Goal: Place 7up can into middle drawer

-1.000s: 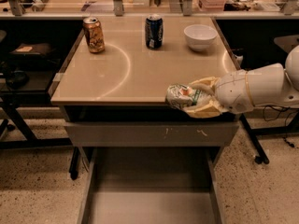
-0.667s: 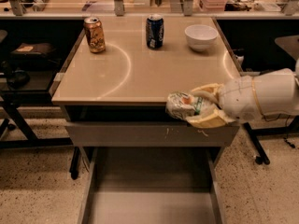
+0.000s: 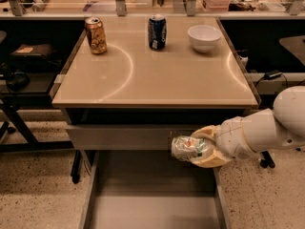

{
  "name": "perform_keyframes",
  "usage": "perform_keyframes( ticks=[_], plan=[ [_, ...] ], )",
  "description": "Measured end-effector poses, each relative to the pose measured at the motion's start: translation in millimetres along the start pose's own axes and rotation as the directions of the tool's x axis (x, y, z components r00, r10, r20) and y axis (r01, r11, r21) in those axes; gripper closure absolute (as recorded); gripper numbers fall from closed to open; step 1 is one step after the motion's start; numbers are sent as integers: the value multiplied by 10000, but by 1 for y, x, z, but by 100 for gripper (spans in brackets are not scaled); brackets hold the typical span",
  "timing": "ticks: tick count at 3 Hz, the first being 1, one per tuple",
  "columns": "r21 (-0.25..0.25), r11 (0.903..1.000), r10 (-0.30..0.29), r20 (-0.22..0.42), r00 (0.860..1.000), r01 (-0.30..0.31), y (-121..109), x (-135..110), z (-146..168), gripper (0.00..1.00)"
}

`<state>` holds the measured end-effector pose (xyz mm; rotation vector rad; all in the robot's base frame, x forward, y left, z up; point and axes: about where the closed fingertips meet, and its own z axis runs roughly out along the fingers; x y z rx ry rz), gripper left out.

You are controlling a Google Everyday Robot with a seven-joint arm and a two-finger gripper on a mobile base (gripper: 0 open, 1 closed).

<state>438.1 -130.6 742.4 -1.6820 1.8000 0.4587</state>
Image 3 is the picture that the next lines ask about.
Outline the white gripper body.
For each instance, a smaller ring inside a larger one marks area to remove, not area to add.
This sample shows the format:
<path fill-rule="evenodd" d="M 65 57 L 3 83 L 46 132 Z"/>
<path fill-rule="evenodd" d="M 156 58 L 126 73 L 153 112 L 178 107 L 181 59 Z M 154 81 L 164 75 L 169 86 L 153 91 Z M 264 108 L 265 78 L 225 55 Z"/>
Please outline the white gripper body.
<path fill-rule="evenodd" d="M 254 156 L 254 151 L 245 139 L 241 117 L 225 120 L 216 127 L 216 147 L 226 156 L 237 159 L 248 159 Z"/>

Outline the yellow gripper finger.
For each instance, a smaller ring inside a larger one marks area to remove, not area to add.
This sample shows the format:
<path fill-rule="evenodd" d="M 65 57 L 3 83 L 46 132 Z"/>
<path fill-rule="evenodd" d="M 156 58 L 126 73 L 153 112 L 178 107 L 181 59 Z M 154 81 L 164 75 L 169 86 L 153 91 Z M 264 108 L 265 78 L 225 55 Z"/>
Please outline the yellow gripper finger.
<path fill-rule="evenodd" d="M 214 125 L 209 125 L 202 127 L 200 129 L 197 129 L 191 134 L 191 137 L 195 138 L 207 138 L 211 141 L 215 141 L 215 129 L 216 127 Z"/>
<path fill-rule="evenodd" d="M 214 168 L 220 167 L 232 161 L 232 159 L 214 145 L 208 146 L 200 156 L 192 157 L 191 163 L 201 168 Z"/>

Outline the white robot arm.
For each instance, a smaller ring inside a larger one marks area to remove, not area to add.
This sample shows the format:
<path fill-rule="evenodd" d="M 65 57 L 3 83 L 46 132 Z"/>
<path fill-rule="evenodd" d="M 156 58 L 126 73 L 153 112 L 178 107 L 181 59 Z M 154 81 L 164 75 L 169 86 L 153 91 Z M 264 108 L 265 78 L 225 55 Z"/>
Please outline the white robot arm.
<path fill-rule="evenodd" d="M 233 159 L 248 159 L 277 149 L 305 146 L 305 87 L 287 88 L 277 95 L 272 109 L 237 116 L 216 126 L 192 133 L 195 138 L 212 137 L 212 149 L 191 163 L 202 168 L 222 166 Z"/>

